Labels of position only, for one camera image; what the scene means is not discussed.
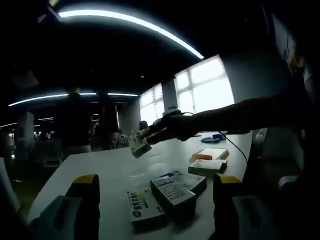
dark ceiling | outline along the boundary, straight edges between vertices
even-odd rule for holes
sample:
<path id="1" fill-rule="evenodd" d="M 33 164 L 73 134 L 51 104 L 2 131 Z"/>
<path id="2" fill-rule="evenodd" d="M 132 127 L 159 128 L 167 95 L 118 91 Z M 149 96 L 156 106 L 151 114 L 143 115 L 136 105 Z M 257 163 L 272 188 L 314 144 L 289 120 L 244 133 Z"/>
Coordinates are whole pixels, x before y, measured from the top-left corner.
<path id="1" fill-rule="evenodd" d="M 103 86 L 111 92 L 141 94 L 200 61 L 171 39 L 134 23 L 92 16 L 57 21 L 48 16 L 35 24 L 46 1 L 21 4 L 9 8 L 16 18 L 10 19 L 4 30 L 3 108 L 31 96 L 61 93 L 63 87 L 72 85 L 87 92 Z M 181 38 L 204 58 L 268 40 L 259 2 L 60 0 L 54 6 L 57 12 L 77 9 L 107 10 L 143 19 Z M 32 70 L 38 85 L 21 90 L 12 78 L 26 70 Z M 129 99 L 133 98 L 118 97 L 115 101 Z M 48 104 L 45 101 L 41 106 L 45 109 Z"/>

black cable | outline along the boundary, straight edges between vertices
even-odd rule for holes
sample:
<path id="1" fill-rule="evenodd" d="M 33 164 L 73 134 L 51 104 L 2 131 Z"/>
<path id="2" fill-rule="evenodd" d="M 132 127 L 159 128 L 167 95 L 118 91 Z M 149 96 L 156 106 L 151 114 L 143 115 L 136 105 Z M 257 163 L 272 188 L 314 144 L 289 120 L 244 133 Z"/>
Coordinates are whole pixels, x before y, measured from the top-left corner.
<path id="1" fill-rule="evenodd" d="M 194 113 L 188 112 L 188 111 L 182 113 L 182 115 L 184 115 L 184 114 L 194 115 Z M 240 151 L 240 153 L 242 153 L 242 155 L 243 155 L 243 157 L 244 157 L 244 159 L 245 159 L 245 161 L 246 161 L 246 164 L 248 164 L 248 159 L 247 159 L 246 155 L 244 154 L 244 152 L 241 151 L 241 149 L 240 149 L 237 145 L 235 145 L 224 133 L 222 133 L 222 132 L 220 132 L 220 131 L 217 131 L 217 132 L 220 133 L 222 136 L 224 136 L 225 139 L 227 139 L 233 146 L 235 146 L 235 147 Z"/>
<path id="2" fill-rule="evenodd" d="M 240 153 L 242 153 L 242 155 L 244 156 L 244 159 L 245 159 L 245 161 L 246 161 L 246 164 L 248 164 L 248 159 L 247 159 L 246 155 L 244 154 L 244 152 L 241 151 L 241 149 L 240 149 L 237 145 L 235 145 L 229 138 L 227 138 L 227 136 L 226 136 L 225 134 L 223 134 L 223 133 L 220 132 L 220 131 L 218 131 L 218 133 L 220 133 L 221 135 L 223 135 L 230 143 L 232 143 L 233 146 L 235 146 L 235 147 L 240 151 Z"/>

desk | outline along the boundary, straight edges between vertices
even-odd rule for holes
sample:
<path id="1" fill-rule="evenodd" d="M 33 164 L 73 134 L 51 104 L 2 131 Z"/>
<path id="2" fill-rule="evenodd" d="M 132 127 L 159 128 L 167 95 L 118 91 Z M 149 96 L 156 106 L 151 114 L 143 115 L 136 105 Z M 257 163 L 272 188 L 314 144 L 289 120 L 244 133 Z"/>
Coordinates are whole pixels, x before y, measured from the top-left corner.
<path id="1" fill-rule="evenodd" d="M 135 159 L 128 147 L 69 156 L 46 182 L 34 200 L 27 222 L 30 223 L 58 195 L 65 195 L 73 180 L 87 174 L 98 174 L 100 180 L 100 239 L 117 240 L 160 240 L 160 239 L 208 239 L 215 230 L 213 182 L 208 180 L 207 189 L 196 203 L 193 223 L 177 229 L 173 223 L 167 227 L 133 235 L 128 209 L 127 190 L 148 187 L 151 178 L 156 178 L 172 170 L 187 172 L 192 154 L 206 148 L 227 148 L 229 150 L 226 175 L 237 176 L 242 180 L 247 164 L 243 155 L 228 141 L 216 144 L 200 142 L 212 135 L 203 133 L 185 142 L 171 139 L 152 146 L 152 150 Z M 252 133 L 229 135 L 249 158 Z"/>

fluorescent light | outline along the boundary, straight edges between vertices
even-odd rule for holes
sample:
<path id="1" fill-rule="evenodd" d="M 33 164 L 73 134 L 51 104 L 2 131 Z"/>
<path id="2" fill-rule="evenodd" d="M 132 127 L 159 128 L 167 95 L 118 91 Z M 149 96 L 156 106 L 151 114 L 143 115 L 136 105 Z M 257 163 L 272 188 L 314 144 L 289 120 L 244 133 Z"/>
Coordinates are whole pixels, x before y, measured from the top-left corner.
<path id="1" fill-rule="evenodd" d="M 80 94 L 80 95 L 96 95 L 94 92 L 82 92 L 82 93 L 79 93 L 79 94 Z M 39 99 L 65 97 L 65 96 L 67 96 L 67 95 L 68 95 L 68 94 L 57 94 L 57 95 L 39 96 L 39 97 L 34 97 L 34 98 L 25 99 L 25 100 L 22 100 L 22 101 L 17 101 L 17 102 L 14 102 L 14 103 L 12 103 L 12 104 L 9 104 L 8 106 L 11 107 L 11 106 L 14 106 L 14 105 L 17 105 L 17 104 L 22 104 L 22 103 L 25 103 L 25 102 L 34 101 L 34 100 L 39 100 Z M 137 94 L 112 93 L 112 92 L 109 92 L 108 95 L 138 97 Z"/>
<path id="2" fill-rule="evenodd" d="M 50 120 L 50 119 L 54 119 L 54 117 L 40 118 L 38 120 Z"/>
<path id="3" fill-rule="evenodd" d="M 10 124 L 3 125 L 3 126 L 0 126 L 0 128 L 6 127 L 6 126 L 10 126 L 10 125 L 13 125 L 13 124 L 17 124 L 17 122 L 15 122 L 15 123 L 10 123 Z"/>
<path id="4" fill-rule="evenodd" d="M 111 92 L 109 92 L 108 95 L 138 97 L 137 94 L 126 94 L 126 93 L 111 93 Z"/>
<path id="5" fill-rule="evenodd" d="M 182 47 L 193 53 L 195 56 L 197 56 L 199 59 L 203 59 L 204 56 L 202 56 L 197 50 L 195 50 L 192 46 L 187 44 L 185 41 L 181 40 L 180 38 L 176 37 L 172 33 L 164 30 L 161 27 L 158 27 L 150 22 L 144 21 L 142 19 L 121 14 L 118 12 L 113 11 L 104 11 L 104 10 L 93 10 L 93 9 L 83 9 L 83 10 L 73 10 L 73 11 L 64 11 L 59 13 L 60 17 L 62 18 L 69 18 L 69 17 L 75 17 L 75 16 L 99 16 L 99 17 L 106 17 L 106 18 L 115 18 L 115 19 L 121 19 L 124 21 L 128 21 L 131 23 L 139 24 L 141 26 L 144 26 L 148 29 L 152 29 L 167 38 L 175 41 L 176 43 L 180 44 Z"/>

window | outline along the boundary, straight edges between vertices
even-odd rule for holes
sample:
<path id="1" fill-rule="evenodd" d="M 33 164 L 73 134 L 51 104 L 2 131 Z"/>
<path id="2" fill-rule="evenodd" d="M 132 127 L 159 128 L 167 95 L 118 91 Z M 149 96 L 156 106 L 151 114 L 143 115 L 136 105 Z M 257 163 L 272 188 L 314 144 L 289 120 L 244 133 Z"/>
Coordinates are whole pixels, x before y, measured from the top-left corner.
<path id="1" fill-rule="evenodd" d="M 230 82 L 219 56 L 178 73 L 174 85 L 182 112 L 195 114 L 234 103 Z"/>
<path id="2" fill-rule="evenodd" d="M 140 119 L 152 125 L 157 119 L 162 118 L 165 111 L 161 83 L 141 95 Z"/>

